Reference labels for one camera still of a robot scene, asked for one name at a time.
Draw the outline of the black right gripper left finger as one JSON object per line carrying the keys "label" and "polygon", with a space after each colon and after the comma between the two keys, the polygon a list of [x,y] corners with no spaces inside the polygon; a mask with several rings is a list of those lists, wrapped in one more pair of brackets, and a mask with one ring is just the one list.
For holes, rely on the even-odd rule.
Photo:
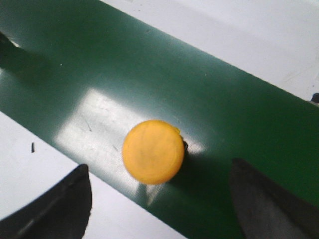
{"label": "black right gripper left finger", "polygon": [[81,239],[92,208],[86,164],[77,166],[37,199],[0,221],[2,239]]}

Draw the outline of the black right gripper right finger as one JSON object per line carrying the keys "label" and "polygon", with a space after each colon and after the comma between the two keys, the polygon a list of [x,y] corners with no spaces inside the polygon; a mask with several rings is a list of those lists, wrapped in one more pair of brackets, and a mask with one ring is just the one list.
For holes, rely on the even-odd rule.
{"label": "black right gripper right finger", "polygon": [[276,184],[247,161],[232,160],[229,185],[245,238],[319,237],[319,209]]}

